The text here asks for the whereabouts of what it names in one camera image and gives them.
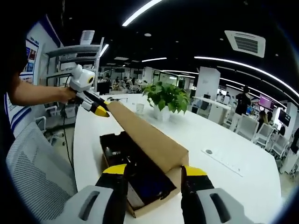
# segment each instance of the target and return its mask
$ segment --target brown cardboard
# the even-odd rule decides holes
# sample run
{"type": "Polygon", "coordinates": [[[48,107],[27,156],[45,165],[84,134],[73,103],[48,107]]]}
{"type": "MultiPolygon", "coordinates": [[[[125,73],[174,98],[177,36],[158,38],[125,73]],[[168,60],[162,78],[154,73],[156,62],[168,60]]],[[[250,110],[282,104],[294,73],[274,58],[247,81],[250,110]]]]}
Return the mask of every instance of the brown cardboard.
{"type": "Polygon", "coordinates": [[[114,101],[107,107],[131,139],[158,167],[160,167],[176,186],[176,189],[166,198],[156,200],[143,208],[133,210],[128,202],[128,211],[133,217],[140,217],[161,206],[180,192],[180,167],[182,165],[189,165],[188,150],[164,135],[145,120],[136,116],[121,103],[114,101]]]}

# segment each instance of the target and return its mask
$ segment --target person's hand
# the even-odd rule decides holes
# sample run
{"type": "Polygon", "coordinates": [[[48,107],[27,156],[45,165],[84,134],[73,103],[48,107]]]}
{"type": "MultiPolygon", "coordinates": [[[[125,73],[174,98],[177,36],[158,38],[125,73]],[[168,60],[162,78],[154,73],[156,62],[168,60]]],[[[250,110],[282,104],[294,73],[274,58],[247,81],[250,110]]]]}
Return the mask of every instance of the person's hand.
{"type": "Polygon", "coordinates": [[[66,104],[70,99],[76,97],[76,92],[70,87],[60,88],[60,103],[66,104]]]}

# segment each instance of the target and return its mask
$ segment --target cable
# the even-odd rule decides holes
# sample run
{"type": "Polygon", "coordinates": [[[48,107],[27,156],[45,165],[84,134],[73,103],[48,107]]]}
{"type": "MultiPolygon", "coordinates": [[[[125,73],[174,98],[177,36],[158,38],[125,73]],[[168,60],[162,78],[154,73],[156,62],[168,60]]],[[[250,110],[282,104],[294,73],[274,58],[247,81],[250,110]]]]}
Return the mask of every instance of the cable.
{"type": "MultiPolygon", "coordinates": [[[[66,85],[67,85],[67,81],[69,80],[69,77],[70,77],[70,76],[71,76],[71,74],[67,77],[64,87],[66,87],[66,85]]],[[[70,153],[69,153],[69,145],[68,145],[68,143],[67,143],[66,134],[65,134],[65,117],[66,117],[66,113],[65,113],[65,104],[64,104],[64,106],[63,106],[63,108],[62,108],[62,111],[64,111],[64,125],[63,125],[63,127],[64,127],[64,140],[65,140],[65,145],[66,145],[66,150],[67,150],[67,156],[68,156],[68,158],[69,158],[69,161],[70,161],[70,164],[71,164],[71,168],[72,168],[73,171],[75,172],[74,166],[73,166],[73,164],[72,164],[72,162],[71,162],[70,153]]]]}

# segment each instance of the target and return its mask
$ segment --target poster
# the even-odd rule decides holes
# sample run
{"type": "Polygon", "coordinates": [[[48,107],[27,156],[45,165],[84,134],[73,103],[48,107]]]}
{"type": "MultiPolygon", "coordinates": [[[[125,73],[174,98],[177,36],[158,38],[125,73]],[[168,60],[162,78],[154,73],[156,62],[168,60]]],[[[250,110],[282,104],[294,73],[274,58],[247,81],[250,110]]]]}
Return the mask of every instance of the poster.
{"type": "MultiPolygon", "coordinates": [[[[26,56],[27,56],[28,63],[25,66],[25,68],[23,69],[23,72],[20,73],[21,81],[33,84],[37,52],[38,52],[38,42],[35,41],[32,37],[29,39],[26,39],[26,56]]],[[[17,119],[17,118],[20,118],[22,115],[26,114],[26,110],[30,109],[28,107],[13,105],[7,94],[5,94],[4,100],[5,100],[4,101],[5,102],[5,112],[9,117],[11,126],[13,125],[13,123],[15,121],[19,122],[20,119],[17,119]]]]}

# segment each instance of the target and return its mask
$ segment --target gray floor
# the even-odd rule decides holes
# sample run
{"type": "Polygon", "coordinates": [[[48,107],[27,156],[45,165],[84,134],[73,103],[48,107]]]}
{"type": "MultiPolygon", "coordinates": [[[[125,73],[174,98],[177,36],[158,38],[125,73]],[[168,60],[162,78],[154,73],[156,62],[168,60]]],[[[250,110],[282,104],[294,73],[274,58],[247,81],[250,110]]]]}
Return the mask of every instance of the gray floor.
{"type": "MultiPolygon", "coordinates": [[[[69,146],[70,158],[72,161],[72,151],[73,151],[73,137],[74,137],[74,127],[66,128],[66,138],[69,146]]],[[[59,153],[66,161],[69,162],[66,146],[63,146],[61,141],[57,141],[54,144],[55,151],[59,153]]],[[[283,198],[284,204],[287,202],[289,195],[292,193],[297,183],[296,180],[287,173],[279,174],[280,186],[281,186],[281,196],[283,198]]]]}

